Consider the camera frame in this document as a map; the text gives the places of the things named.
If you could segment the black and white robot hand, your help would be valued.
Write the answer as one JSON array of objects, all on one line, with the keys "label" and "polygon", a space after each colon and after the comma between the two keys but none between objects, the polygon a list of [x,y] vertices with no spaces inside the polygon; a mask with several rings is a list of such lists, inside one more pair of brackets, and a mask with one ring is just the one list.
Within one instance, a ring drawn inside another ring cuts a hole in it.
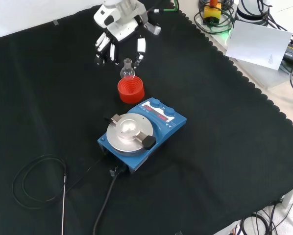
[{"label": "black and white robot hand", "polygon": [[95,43],[98,65],[107,59],[118,64],[119,43],[130,38],[139,27],[154,35],[161,32],[161,27],[148,21],[145,5],[138,0],[103,0],[101,3],[94,14],[94,21],[103,29]]}]

